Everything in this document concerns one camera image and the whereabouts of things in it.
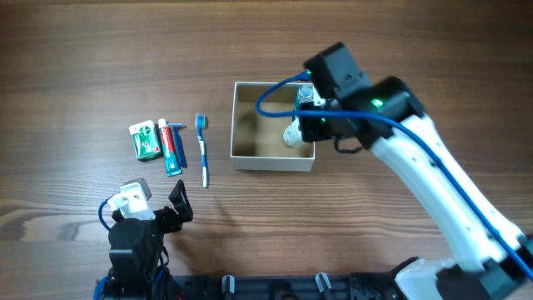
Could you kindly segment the blue mouthwash bottle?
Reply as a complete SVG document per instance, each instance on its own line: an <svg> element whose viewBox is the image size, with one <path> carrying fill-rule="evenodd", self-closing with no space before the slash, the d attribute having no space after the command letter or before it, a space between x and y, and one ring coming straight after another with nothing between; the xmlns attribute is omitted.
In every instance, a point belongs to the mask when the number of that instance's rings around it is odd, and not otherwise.
<svg viewBox="0 0 533 300"><path fill-rule="evenodd" d="M314 88L311 85L302 85L298 88L295 96L295 110L307 110L315 106Z"/></svg>

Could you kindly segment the green soap box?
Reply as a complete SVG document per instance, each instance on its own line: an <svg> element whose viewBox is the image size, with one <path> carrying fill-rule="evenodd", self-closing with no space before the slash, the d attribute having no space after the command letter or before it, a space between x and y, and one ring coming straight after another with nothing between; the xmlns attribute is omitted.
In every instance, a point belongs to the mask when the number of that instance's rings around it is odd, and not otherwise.
<svg viewBox="0 0 533 300"><path fill-rule="evenodd" d="M131 125L128 131L132 136L135 155L138 161L153 160L162 155L157 127L152 120Z"/></svg>

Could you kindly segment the red green toothpaste tube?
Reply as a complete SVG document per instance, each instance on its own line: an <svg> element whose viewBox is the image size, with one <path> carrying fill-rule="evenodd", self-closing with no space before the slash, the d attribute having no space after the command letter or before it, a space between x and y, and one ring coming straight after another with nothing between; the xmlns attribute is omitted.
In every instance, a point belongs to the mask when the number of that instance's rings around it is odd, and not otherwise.
<svg viewBox="0 0 533 300"><path fill-rule="evenodd" d="M164 118L158 120L158 127L162 141L167 176L172 177L179 175L182 173L182 170L177 160L177 150L173 143L172 130L168 126L167 120Z"/></svg>

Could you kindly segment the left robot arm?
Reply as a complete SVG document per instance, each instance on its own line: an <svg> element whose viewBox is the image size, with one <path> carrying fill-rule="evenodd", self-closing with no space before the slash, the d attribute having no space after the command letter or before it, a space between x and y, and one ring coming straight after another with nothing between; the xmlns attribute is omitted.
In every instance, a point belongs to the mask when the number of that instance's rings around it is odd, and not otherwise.
<svg viewBox="0 0 533 300"><path fill-rule="evenodd" d="M182 229L193 219L184 182L178 180L169 195L170 207L153 211L147 182L125 182L106 204L115 223L109 227L109 258L112 267L97 284L95 299L183 299L184 292L173 279L164 236Z"/></svg>

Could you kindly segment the white cream tube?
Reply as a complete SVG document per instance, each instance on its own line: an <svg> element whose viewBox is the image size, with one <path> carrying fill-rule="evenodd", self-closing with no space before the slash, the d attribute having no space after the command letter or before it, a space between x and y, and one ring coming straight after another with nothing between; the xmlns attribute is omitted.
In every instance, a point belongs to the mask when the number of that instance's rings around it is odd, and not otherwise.
<svg viewBox="0 0 533 300"><path fill-rule="evenodd" d="M283 133L284 143L290 148L301 147L304 142L301 135L300 121L296 118Z"/></svg>

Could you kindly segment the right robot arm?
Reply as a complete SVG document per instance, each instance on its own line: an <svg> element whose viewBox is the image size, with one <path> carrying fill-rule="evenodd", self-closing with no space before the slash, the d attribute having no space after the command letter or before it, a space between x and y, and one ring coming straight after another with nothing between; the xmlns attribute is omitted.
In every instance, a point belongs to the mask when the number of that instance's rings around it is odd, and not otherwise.
<svg viewBox="0 0 533 300"><path fill-rule="evenodd" d="M532 279L532 241L452 157L416 95L398 77L372 83L336 43L304 64L322 107L303 117L305 141L355 138L409 188L451 250L392 274L404 299L503 299Z"/></svg>

